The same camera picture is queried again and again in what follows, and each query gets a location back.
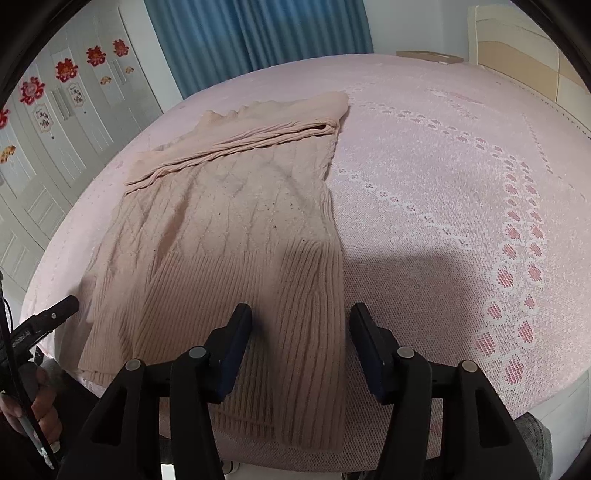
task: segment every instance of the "lace bedspread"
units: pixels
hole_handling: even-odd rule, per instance
[[[540,98],[467,64],[327,57],[193,95],[84,192],[47,248],[23,318],[80,288],[123,193],[131,153],[189,131],[207,109],[330,90],[350,97],[327,178],[345,255],[347,311],[364,301],[401,345],[431,361],[474,359],[514,417],[578,378],[591,364],[591,141]],[[43,346],[59,359],[60,345],[84,341],[56,332]],[[341,452],[216,438],[225,458],[358,471],[376,466],[389,414],[369,394],[349,348]],[[435,403],[431,456],[440,435]]]

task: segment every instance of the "bed headboard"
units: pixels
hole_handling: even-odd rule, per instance
[[[469,61],[496,70],[561,106],[591,130],[591,95],[548,35],[516,7],[468,10]]]

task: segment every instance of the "white wardrobe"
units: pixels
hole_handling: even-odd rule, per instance
[[[22,302],[74,202],[161,114],[117,0],[91,2],[43,48],[0,109],[0,268],[7,298]]]

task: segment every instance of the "blue curtain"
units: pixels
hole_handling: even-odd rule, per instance
[[[288,61],[371,53],[363,0],[145,0],[184,98]]]

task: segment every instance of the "wardrobe handle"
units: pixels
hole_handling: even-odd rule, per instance
[[[70,102],[68,102],[68,98],[67,98],[66,94],[64,93],[64,89],[62,87],[58,87],[57,91],[60,94],[61,101],[63,102],[64,106],[66,107],[66,112],[68,112],[68,118],[69,118],[72,115],[74,115],[74,113],[72,112],[72,107],[70,107]]]
[[[59,93],[58,90],[58,94],[56,95],[56,91],[52,90],[51,91],[51,96],[53,97],[53,101],[56,103],[57,105],[57,109],[60,111],[61,113],[61,119],[63,121],[66,121],[70,118],[70,111],[64,109],[64,106],[62,105],[62,102],[64,101],[63,97],[61,96],[61,94]]]
[[[121,70],[121,65],[119,64],[119,60],[117,60],[117,59],[113,60],[113,67],[115,68],[115,71],[117,72],[117,76],[119,77],[119,83],[121,85],[123,85],[124,83],[127,83],[127,78],[125,78],[125,75],[123,74],[123,70]]]

